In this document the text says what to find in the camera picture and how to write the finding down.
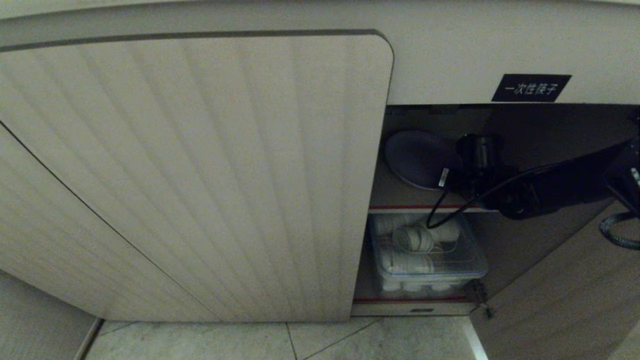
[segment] plastic container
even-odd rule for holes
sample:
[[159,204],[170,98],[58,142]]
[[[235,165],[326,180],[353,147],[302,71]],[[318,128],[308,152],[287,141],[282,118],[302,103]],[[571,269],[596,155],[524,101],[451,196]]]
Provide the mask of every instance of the plastic container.
[[[369,219],[378,280],[383,296],[411,297],[413,293],[420,297],[447,297],[456,293],[469,280],[480,279],[486,275],[486,258],[477,246],[463,215],[451,220],[451,225],[455,225],[460,231],[448,231],[450,234],[456,234],[457,238],[438,237],[438,234],[434,233],[434,238],[442,241],[435,242],[428,252],[420,253],[409,252],[399,246],[397,241],[394,243],[393,236],[389,235],[388,231],[385,231],[385,234],[376,232],[376,229],[380,228],[376,228],[376,221],[384,220],[384,216],[375,215]],[[435,223],[442,217],[434,216],[431,222]],[[426,215],[417,221],[414,220],[412,224],[398,223],[398,227],[420,227],[424,226],[425,221]]]

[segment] round plate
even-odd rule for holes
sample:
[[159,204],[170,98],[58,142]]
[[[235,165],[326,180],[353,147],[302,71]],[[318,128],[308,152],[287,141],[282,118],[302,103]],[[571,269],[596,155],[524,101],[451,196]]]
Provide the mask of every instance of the round plate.
[[418,130],[391,136],[385,144],[385,159],[400,179],[424,190],[440,189],[443,168],[460,168],[454,142]]

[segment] black label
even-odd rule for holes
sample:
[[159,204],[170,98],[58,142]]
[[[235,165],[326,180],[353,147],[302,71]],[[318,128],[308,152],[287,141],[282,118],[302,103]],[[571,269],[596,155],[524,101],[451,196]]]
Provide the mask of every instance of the black label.
[[571,75],[505,74],[491,101],[554,102]]

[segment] black cable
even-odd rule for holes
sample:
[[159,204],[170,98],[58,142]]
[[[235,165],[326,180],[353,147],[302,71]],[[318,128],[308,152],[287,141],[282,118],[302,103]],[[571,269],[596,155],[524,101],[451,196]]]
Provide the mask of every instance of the black cable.
[[600,232],[604,235],[605,238],[607,238],[607,240],[611,241],[617,246],[623,247],[625,249],[640,250],[640,241],[625,239],[621,236],[616,236],[611,233],[611,227],[613,225],[622,221],[630,220],[635,217],[635,214],[633,214],[632,212],[612,215],[604,219],[600,223]]
[[440,198],[438,199],[436,204],[433,206],[433,209],[431,209],[431,213],[429,214],[429,217],[427,218],[427,229],[435,229],[436,227],[441,226],[442,224],[450,221],[452,218],[458,216],[459,214],[463,213],[466,209],[471,207],[471,205],[473,205],[476,202],[482,200],[483,198],[493,194],[497,190],[500,190],[502,187],[512,183],[513,181],[516,181],[518,179],[521,179],[521,178],[529,176],[529,175],[533,175],[533,174],[537,174],[537,173],[540,173],[540,172],[545,172],[545,171],[548,171],[548,170],[552,170],[552,169],[554,169],[554,168],[556,168],[556,167],[558,167],[560,165],[564,165],[564,164],[569,163],[571,161],[573,161],[573,160],[567,160],[567,161],[562,161],[560,163],[553,163],[553,164],[548,164],[548,165],[542,165],[542,166],[539,166],[539,167],[534,167],[534,168],[531,168],[531,169],[529,169],[529,170],[527,170],[525,172],[522,172],[522,173],[520,173],[520,174],[518,174],[516,176],[510,177],[509,179],[499,183],[498,185],[495,185],[494,187],[490,188],[489,190],[485,191],[484,193],[482,193],[482,194],[474,197],[473,199],[469,200],[466,204],[462,205],[462,207],[460,209],[457,209],[453,213],[449,214],[447,217],[442,219],[440,222],[438,222],[438,223],[436,223],[434,225],[430,225],[431,218],[433,217],[433,214],[436,213],[436,210],[440,206],[440,203],[442,203],[444,198],[449,193],[450,189],[456,188],[460,184],[457,184],[456,186],[453,186],[452,188],[446,188],[442,192],[442,195],[440,196]]

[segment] tiled floor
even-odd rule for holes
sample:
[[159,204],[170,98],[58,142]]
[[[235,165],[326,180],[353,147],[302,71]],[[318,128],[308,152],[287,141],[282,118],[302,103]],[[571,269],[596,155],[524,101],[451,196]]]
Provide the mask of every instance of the tiled floor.
[[485,360],[469,319],[352,318],[344,323],[105,322],[86,360]]

